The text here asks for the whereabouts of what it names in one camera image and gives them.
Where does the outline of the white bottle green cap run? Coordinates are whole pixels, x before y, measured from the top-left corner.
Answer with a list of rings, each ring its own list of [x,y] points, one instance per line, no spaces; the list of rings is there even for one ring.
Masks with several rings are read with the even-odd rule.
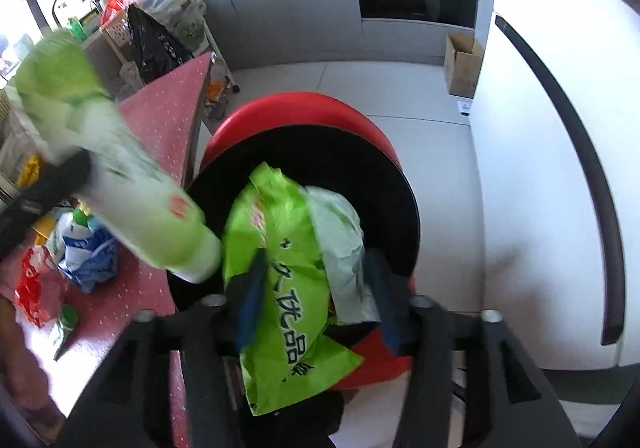
[[[90,179],[76,195],[127,249],[186,282],[215,273],[221,241],[201,208],[140,145],[70,32],[47,33],[35,44],[8,96],[49,161],[89,151]]]

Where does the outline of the green snack bag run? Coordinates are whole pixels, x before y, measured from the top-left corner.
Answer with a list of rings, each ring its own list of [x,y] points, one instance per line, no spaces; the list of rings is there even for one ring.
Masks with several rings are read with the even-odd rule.
[[[224,280],[266,257],[266,281],[255,333],[240,360],[256,416],[328,390],[363,364],[332,340],[332,325],[377,323],[363,277],[363,231],[346,197],[302,187],[260,164],[235,199],[224,228]]]

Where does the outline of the grey kitchen cabinet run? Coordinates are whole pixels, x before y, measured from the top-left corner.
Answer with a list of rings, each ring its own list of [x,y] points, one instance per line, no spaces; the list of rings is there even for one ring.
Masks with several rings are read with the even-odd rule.
[[[448,33],[488,36],[494,0],[478,0],[472,28],[364,18],[359,0],[204,0],[205,18],[234,68],[316,61],[442,64]]]

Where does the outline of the blue white plastic wrapper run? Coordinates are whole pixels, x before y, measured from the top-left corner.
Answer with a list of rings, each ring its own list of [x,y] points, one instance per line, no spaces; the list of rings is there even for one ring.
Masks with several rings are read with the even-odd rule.
[[[117,275],[117,240],[98,217],[80,209],[60,216],[46,246],[58,271],[81,292]]]

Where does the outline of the red plastic wrapper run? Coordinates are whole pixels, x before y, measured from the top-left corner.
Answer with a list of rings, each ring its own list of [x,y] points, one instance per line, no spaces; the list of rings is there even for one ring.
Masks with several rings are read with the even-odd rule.
[[[14,305],[38,329],[60,313],[68,289],[68,280],[54,264],[43,245],[26,249],[21,259],[21,275],[14,291]]]

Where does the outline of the red stool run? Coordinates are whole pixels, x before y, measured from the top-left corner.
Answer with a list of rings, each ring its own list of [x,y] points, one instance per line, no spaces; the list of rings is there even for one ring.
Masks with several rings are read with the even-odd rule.
[[[302,125],[338,128],[363,137],[401,168],[390,140],[367,116],[326,94],[281,92],[247,103],[227,117],[207,143],[198,173],[243,139],[274,128]]]

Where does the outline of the black plastic bag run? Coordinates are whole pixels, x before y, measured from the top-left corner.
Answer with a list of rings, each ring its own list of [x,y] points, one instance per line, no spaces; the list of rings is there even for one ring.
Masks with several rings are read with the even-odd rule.
[[[134,62],[145,84],[193,59],[177,37],[135,4],[128,7],[127,18]]]

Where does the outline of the white refrigerator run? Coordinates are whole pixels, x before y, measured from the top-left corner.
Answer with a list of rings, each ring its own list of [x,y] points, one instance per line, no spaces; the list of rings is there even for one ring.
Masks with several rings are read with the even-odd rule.
[[[566,93],[620,222],[624,327],[604,344],[597,215],[561,117],[515,30]],[[495,0],[471,128],[482,187],[484,304],[537,364],[602,370],[639,360],[639,17],[623,0]]]

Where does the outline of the cardboard box on floor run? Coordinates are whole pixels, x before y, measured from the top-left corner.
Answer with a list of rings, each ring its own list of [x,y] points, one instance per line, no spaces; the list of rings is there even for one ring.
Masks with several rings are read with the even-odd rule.
[[[484,49],[473,35],[447,34],[444,70],[451,96],[473,98],[483,59]]]

